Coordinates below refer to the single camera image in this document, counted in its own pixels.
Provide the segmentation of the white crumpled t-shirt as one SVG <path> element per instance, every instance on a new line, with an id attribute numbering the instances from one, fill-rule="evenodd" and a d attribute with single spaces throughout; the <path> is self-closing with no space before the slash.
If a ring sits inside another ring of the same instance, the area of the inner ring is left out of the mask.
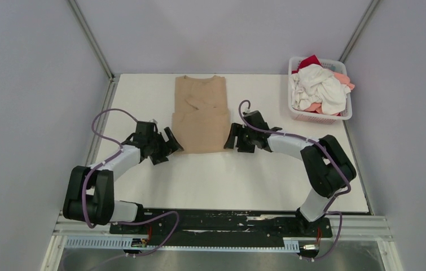
<path id="1" fill-rule="evenodd" d="M 346 110 L 347 96 L 352 91 L 330 69 L 319 64 L 300 68 L 289 77 L 291 105 L 295 110 L 323 115 L 338 115 Z"/>

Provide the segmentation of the aluminium frame post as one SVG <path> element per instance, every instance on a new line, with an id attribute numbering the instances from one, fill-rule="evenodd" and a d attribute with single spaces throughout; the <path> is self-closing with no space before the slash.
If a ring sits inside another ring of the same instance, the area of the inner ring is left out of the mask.
<path id="1" fill-rule="evenodd" d="M 361 35 L 363 34 L 364 30 L 368 26 L 368 23 L 373 18 L 374 14 L 376 13 L 381 3 L 382 3 L 382 0 L 371 0 L 369 2 L 355 30 L 353 31 L 348 43 L 346 44 L 341 56 L 339 57 L 340 62 L 345 63 L 348 57 L 351 55 L 355 45 L 359 41 Z"/>
<path id="2" fill-rule="evenodd" d="M 67 3 L 70 6 L 70 9 L 73 12 L 74 17 L 76 18 L 85 38 L 87 39 L 88 44 L 90 45 L 97 61 L 99 62 L 100 66 L 102 67 L 104 73 L 108 77 L 110 81 L 114 80 L 114 73 L 112 72 L 106 57 L 104 56 L 91 28 L 88 25 L 88 22 L 80 8 L 80 5 L 75 0 L 67 0 Z"/>

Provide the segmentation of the right aluminium frame post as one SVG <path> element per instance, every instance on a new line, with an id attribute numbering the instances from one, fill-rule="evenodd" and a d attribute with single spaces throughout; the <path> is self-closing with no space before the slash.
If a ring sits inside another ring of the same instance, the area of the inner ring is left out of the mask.
<path id="1" fill-rule="evenodd" d="M 371 0 L 369 2 L 355 30 L 353 31 L 348 43 L 346 44 L 341 56 L 339 57 L 340 62 L 345 63 L 348 57 L 351 55 L 355 45 L 359 41 L 361 35 L 363 34 L 364 30 L 368 26 L 368 23 L 373 18 L 374 14 L 376 13 L 381 3 L 382 3 L 382 0 Z"/>

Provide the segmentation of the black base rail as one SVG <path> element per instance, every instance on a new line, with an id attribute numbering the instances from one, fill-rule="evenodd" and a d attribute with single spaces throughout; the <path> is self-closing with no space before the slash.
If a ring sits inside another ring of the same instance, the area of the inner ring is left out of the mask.
<path id="1" fill-rule="evenodd" d="M 305 223 L 296 211 L 238 211 L 179 209 L 174 215 L 168 209 L 146 208 L 138 221 L 146 225 L 107 225 L 113 236 L 145 235 L 149 244 L 200 246 L 279 246 L 284 238 L 318 238 L 333 236 L 331 223 L 322 217 Z"/>

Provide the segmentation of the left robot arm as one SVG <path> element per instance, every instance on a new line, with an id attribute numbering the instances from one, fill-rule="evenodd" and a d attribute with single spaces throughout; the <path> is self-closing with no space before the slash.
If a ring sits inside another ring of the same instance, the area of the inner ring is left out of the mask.
<path id="1" fill-rule="evenodd" d="M 131 233 L 141 233 L 146 227 L 146 218 L 139 214 L 143 206 L 115 200 L 115 181 L 146 159 L 157 165 L 167 162 L 169 155 L 177 151 L 183 151 L 183 147 L 169 127 L 160 132 L 155 122 L 138 122 L 135 132 L 120 143 L 112 156 L 72 169 L 63 216 L 88 226 L 124 222 Z"/>

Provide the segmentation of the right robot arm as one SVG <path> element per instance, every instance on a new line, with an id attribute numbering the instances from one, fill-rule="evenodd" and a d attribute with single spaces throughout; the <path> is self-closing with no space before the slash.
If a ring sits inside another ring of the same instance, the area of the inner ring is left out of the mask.
<path id="1" fill-rule="evenodd" d="M 312 139 L 270 128 L 259 111 L 244 113 L 242 119 L 243 124 L 231 124 L 225 149 L 253 153 L 259 148 L 303 162 L 311 190 L 298 208 L 295 222 L 300 234 L 311 235 L 332 202 L 351 190 L 350 183 L 357 176 L 353 163 L 332 135 Z"/>

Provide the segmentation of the red t-shirt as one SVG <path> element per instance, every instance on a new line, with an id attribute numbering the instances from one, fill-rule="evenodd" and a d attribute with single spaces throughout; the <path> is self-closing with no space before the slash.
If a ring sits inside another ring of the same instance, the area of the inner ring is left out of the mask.
<path id="1" fill-rule="evenodd" d="M 321 62 L 319 61 L 319 59 L 317 58 L 316 55 L 311 55 L 305 59 L 303 59 L 302 61 L 299 62 L 297 68 L 295 70 L 293 70 L 291 72 L 291 74 L 295 74 L 298 73 L 300 69 L 308 67 L 310 65 L 319 65 L 320 67 L 322 66 Z"/>

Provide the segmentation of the pink t-shirt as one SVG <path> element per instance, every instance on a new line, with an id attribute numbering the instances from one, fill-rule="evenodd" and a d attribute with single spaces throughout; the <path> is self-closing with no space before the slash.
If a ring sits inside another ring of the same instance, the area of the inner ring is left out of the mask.
<path id="1" fill-rule="evenodd" d="M 302 102 L 302 111 L 337 116 L 346 109 L 346 97 L 355 88 L 346 75 L 331 72 L 330 75 L 314 76 L 319 82 L 308 88 L 312 93 Z"/>

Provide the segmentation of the left aluminium frame post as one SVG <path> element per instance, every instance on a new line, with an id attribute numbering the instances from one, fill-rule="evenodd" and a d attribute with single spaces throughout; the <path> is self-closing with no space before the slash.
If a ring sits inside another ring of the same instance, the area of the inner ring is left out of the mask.
<path id="1" fill-rule="evenodd" d="M 74 17 L 76 18 L 85 38 L 87 39 L 88 44 L 90 45 L 97 61 L 99 62 L 100 66 L 102 67 L 104 73 L 108 77 L 110 81 L 114 80 L 114 73 L 112 72 L 106 57 L 104 56 L 91 28 L 88 25 L 88 22 L 80 8 L 80 5 L 75 0 L 67 0 L 67 3 L 70 6 L 70 9 L 73 12 Z"/>

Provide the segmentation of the beige t-shirt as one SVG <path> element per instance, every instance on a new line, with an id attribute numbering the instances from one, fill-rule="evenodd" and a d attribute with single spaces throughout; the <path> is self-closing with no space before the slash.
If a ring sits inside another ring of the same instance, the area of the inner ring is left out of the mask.
<path id="1" fill-rule="evenodd" d="M 172 130 L 184 154 L 224 152 L 230 126 L 224 77 L 175 78 Z"/>

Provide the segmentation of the white plastic laundry basket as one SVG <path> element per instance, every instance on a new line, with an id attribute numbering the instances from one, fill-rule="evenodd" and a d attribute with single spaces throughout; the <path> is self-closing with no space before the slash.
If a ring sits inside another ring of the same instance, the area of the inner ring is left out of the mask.
<path id="1" fill-rule="evenodd" d="M 344 63 L 294 56 L 289 60 L 288 107 L 296 120 L 332 124 L 352 116 L 355 88 Z"/>

